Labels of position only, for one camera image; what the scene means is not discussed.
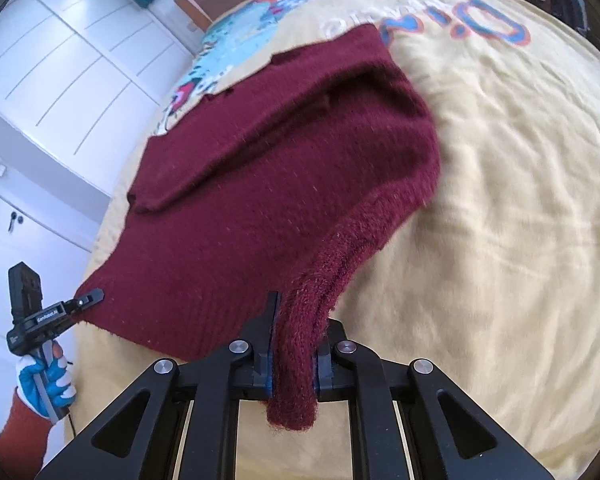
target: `blue and white glove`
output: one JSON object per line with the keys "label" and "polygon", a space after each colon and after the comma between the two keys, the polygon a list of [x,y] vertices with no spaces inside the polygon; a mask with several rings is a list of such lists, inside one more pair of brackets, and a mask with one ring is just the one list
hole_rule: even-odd
{"label": "blue and white glove", "polygon": [[54,341],[53,346],[54,359],[49,368],[45,368],[44,363],[30,355],[25,355],[16,364],[16,391],[20,400],[30,407],[38,415],[49,418],[42,398],[36,388],[33,380],[35,374],[45,373],[49,382],[46,386],[46,392],[51,399],[51,403],[63,408],[69,406],[75,400],[75,388],[71,384],[71,374],[66,369],[66,358],[62,354],[62,347]]}

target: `light switch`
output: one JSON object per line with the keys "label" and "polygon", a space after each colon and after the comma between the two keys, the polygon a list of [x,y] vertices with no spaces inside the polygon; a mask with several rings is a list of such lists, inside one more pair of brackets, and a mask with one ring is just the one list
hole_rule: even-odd
{"label": "light switch", "polygon": [[6,171],[7,171],[7,167],[3,163],[0,163],[0,178],[4,177],[4,174],[6,173]]}

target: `bedspread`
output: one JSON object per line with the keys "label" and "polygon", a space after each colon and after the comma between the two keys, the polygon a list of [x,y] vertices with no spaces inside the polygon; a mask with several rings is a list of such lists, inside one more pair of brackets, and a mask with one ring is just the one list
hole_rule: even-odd
{"label": "bedspread", "polygon": [[[434,201],[355,274],[333,316],[381,357],[435,362],[557,480],[600,448],[600,53],[520,0],[252,0],[216,23],[147,130],[272,53],[373,22],[432,111]],[[87,274],[116,245],[144,140],[120,175]],[[158,355],[77,327],[83,428]],[[275,432],[243,403],[237,477],[350,478],[347,409]]]}

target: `orange sleeve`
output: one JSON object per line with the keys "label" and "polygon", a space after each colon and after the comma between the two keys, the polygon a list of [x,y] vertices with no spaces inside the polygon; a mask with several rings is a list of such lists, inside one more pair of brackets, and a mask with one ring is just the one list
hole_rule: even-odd
{"label": "orange sleeve", "polygon": [[0,465],[12,480],[33,480],[42,469],[51,422],[13,393],[11,412],[0,433]]}

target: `triangular cutout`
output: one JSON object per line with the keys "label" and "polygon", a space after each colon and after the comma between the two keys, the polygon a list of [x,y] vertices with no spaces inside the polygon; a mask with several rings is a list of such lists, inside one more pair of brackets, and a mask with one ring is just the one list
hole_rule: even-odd
{"label": "triangular cutout", "polygon": [[104,428],[93,436],[94,447],[119,458],[126,457],[138,432],[138,426],[149,403],[148,391],[138,393]]}
{"label": "triangular cutout", "polygon": [[491,433],[474,420],[451,395],[440,392],[438,402],[462,458],[467,460],[496,447],[496,439]]}

